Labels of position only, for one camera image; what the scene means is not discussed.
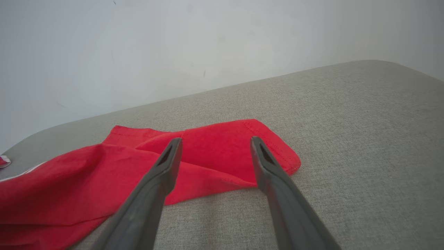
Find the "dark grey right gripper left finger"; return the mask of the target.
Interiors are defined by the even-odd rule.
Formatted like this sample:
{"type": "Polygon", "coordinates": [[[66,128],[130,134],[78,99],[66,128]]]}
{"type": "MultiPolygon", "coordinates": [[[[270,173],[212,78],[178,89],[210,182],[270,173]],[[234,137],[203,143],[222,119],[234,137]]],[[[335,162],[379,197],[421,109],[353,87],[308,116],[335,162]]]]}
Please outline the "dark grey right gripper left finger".
{"type": "Polygon", "coordinates": [[[153,250],[165,199],[176,186],[181,156],[182,139],[173,138],[92,250],[153,250]]]}

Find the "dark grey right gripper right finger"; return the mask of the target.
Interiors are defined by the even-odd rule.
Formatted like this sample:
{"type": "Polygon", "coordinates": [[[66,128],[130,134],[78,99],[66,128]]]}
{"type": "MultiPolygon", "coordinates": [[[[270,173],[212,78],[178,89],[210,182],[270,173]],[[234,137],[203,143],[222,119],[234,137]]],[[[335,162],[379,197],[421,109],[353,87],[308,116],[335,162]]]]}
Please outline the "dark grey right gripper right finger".
{"type": "Polygon", "coordinates": [[[342,250],[260,137],[251,138],[250,151],[279,250],[342,250]]]}

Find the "red basketball jersey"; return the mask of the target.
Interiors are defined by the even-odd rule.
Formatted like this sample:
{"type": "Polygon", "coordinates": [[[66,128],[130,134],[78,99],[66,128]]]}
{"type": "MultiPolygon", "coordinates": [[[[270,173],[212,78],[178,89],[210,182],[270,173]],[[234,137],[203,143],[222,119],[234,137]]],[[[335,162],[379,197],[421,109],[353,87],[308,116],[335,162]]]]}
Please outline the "red basketball jersey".
{"type": "Polygon", "coordinates": [[[250,139],[262,138],[284,171],[298,155],[258,120],[176,132],[115,126],[108,137],[0,181],[0,250],[65,250],[113,215],[173,138],[182,138],[166,205],[256,187],[250,139]]]}

